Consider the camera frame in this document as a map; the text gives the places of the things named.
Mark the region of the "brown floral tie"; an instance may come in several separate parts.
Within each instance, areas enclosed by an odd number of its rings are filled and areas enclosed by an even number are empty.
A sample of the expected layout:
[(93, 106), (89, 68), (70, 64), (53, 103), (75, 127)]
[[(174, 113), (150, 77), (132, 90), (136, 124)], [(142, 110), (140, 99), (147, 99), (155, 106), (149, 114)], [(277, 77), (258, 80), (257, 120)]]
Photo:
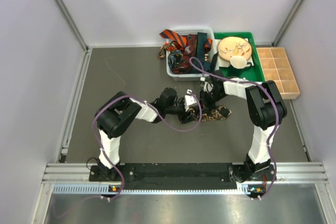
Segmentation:
[(186, 121), (221, 121), (229, 118), (231, 113), (232, 111), (223, 105), (216, 106), (214, 109), (203, 108), (201, 113), (199, 108), (194, 106), (189, 108)]

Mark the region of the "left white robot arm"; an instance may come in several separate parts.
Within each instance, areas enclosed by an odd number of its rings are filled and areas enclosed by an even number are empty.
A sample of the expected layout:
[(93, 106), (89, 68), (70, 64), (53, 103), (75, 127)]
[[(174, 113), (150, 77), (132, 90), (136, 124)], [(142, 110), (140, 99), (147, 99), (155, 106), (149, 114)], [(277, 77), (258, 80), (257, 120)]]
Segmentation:
[(181, 123), (201, 121), (202, 107), (192, 90), (178, 98), (176, 90), (165, 88), (153, 102), (140, 101), (120, 91), (95, 114), (100, 154), (97, 161), (98, 175), (104, 180), (114, 180), (121, 174), (119, 147), (121, 136), (134, 120), (149, 123), (164, 122), (167, 115), (178, 116)]

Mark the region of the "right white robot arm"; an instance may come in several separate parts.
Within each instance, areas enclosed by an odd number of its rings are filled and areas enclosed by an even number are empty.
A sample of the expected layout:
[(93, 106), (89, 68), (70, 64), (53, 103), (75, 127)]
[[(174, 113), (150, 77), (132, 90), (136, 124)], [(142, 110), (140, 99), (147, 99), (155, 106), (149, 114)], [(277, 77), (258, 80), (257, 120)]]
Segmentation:
[(233, 166), (231, 176), (237, 182), (256, 180), (274, 161), (271, 146), (274, 135), (287, 116), (287, 108), (274, 81), (253, 82), (244, 78), (225, 78), (210, 74), (210, 81), (200, 78), (200, 97), (207, 108), (226, 96), (247, 102), (249, 118), (254, 125), (251, 147), (242, 166)]

